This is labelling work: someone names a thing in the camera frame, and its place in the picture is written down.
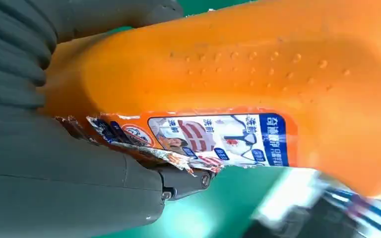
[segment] green surface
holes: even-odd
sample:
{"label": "green surface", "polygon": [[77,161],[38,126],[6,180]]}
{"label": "green surface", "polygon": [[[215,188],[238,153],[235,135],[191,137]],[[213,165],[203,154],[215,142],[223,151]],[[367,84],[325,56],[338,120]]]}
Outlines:
{"label": "green surface", "polygon": [[[247,0],[179,0],[185,15],[207,12]],[[238,238],[250,215],[280,176],[282,168],[228,167],[210,188],[175,202],[168,202],[154,224],[102,238]]]}

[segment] black rubber grip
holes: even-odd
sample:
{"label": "black rubber grip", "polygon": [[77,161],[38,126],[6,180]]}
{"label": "black rubber grip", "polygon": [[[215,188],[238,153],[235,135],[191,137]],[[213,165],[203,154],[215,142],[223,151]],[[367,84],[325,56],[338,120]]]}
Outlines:
{"label": "black rubber grip", "polygon": [[38,115],[35,87],[59,42],[181,15],[170,0],[0,0],[0,237],[91,237],[160,216],[160,175]]}

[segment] orange plastic bottle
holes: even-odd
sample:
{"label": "orange plastic bottle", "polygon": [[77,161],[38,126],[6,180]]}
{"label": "orange plastic bottle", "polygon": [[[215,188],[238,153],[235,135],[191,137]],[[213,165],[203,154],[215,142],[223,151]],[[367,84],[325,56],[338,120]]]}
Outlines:
{"label": "orange plastic bottle", "polygon": [[201,163],[242,152],[381,193],[381,0],[252,2],[62,45],[54,60],[43,112],[99,142],[90,122]]}

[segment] metal screw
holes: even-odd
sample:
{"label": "metal screw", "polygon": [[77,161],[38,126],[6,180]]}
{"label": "metal screw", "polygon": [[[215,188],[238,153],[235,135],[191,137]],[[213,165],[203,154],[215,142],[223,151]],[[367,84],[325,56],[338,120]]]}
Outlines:
{"label": "metal screw", "polygon": [[161,199],[163,199],[163,200],[169,200],[170,198],[172,198],[172,193],[171,192],[163,192],[161,194]]}
{"label": "metal screw", "polygon": [[209,186],[209,183],[211,182],[211,178],[209,177],[209,175],[207,174],[204,174],[202,176],[202,185],[204,185],[205,187],[208,187]]}

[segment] bottle label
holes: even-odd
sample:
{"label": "bottle label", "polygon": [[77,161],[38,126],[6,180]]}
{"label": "bottle label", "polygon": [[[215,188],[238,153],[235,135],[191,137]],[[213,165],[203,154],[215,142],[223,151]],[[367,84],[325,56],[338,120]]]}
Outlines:
{"label": "bottle label", "polygon": [[286,123],[276,113],[150,118],[160,145],[191,167],[289,166]]}
{"label": "bottle label", "polygon": [[287,115],[262,108],[146,112],[87,117],[99,142],[134,149],[184,168],[296,166],[297,127]]}

